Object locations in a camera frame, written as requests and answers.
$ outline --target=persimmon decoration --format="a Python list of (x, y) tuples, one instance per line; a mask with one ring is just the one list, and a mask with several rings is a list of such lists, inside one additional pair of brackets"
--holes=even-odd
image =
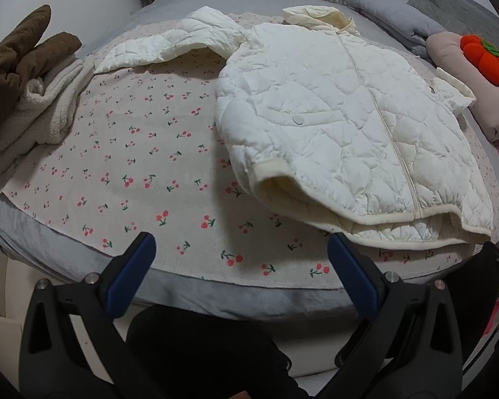
[(460, 49), (488, 81), (499, 86), (499, 49), (475, 34), (462, 36)]

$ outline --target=bed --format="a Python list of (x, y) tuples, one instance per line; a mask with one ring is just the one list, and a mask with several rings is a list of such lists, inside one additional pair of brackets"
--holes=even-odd
[[(300, 5), (338, 7), (346, 16), (354, 17), (357, 29), (364, 38), (383, 47), (392, 47), (407, 56), (408, 60), (415, 63), (416, 70), (423, 71), (424, 76), (432, 76), (434, 73), (432, 66), (416, 60), (401, 44), (368, 19), (346, 7), (319, 0), (156, 0), (136, 13), (125, 25), (116, 26), (113, 31), (86, 45), (80, 51), (80, 56), (96, 53), (109, 42), (142, 25), (180, 19), (202, 6), (210, 6), (226, 14), (250, 13), (279, 17), (283, 8)], [(498, 154), (480, 131), (469, 110), (464, 111), (459, 122), (467, 130), (470, 145), (472, 149), (475, 148), (476, 156), (480, 156), (480, 162), (483, 164), (481, 168), (484, 172), (483, 178), (494, 205), (495, 232), (492, 238), (497, 241), (499, 239)], [(25, 214), (3, 194), (0, 194), (0, 251), (64, 280), (81, 280), (89, 272), (101, 271), (110, 261), (110, 256), (100, 250), (54, 231)], [(403, 278), (426, 282), (457, 268), (460, 262), (476, 253), (478, 247), (448, 246), (437, 249), (436, 252), (423, 251), (410, 255), (389, 254), (367, 248), (363, 248), (362, 251), (381, 263), (394, 255), (394, 261), (395, 258), (399, 258), (399, 261), (393, 264), (393, 269)], [(414, 263), (416, 265), (420, 262), (432, 263), (435, 259), (446, 261), (440, 262), (438, 266), (432, 264), (428, 269), (410, 268)], [(322, 266), (316, 264), (314, 274), (321, 274), (319, 273), (321, 269)], [(303, 286), (297, 287), (288, 287), (285, 284), (286, 282), (282, 282), (280, 286), (263, 286), (260, 282), (229, 283), (218, 278), (207, 280), (153, 268), (147, 274), (136, 297), (145, 302), (166, 304), (232, 319), (253, 318), (272, 321), (354, 314), (351, 301), (339, 281), (327, 281), (325, 286), (321, 287), (312, 287), (305, 282)]]

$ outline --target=green felt leaf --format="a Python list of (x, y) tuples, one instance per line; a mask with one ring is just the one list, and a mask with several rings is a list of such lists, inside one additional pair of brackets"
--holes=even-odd
[(495, 45), (490, 44), (489, 42), (482, 41), (482, 46), (486, 51), (488, 51), (490, 54), (495, 55), (495, 57), (499, 57), (499, 49), (495, 47)]

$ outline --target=mattress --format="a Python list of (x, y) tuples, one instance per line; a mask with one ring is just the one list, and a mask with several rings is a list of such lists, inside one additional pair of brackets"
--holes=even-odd
[[(135, 14), (131, 23), (107, 33), (94, 44), (86, 46), (81, 53), (94, 53), (120, 34), (139, 25), (179, 19), (205, 5), (225, 13), (251, 12), (279, 16), (283, 7), (307, 4), (329, 5), (318, 0), (156, 0)], [(337, 7), (347, 16), (354, 15), (357, 28), (365, 38), (405, 51), (397, 41), (367, 19), (347, 8)], [(499, 176), (496, 150), (485, 140), (480, 129), (475, 127), (471, 115), (466, 115), (466, 120), (476, 132), (478, 142), (483, 145), (490, 158), (495, 175)], [(81, 280), (91, 271), (102, 270), (110, 261), (108, 255), (53, 231), (24, 214), (4, 195), (0, 195), (0, 249), (10, 257), (20, 258), (62, 279)], [(414, 279), (427, 281), (435, 276), (436, 274), (430, 274)], [(241, 286), (186, 277), (158, 269), (149, 271), (137, 292), (137, 298), (234, 319), (277, 320), (298, 316), (317, 318), (344, 312), (353, 313), (351, 301), (341, 288), (293, 289)]]

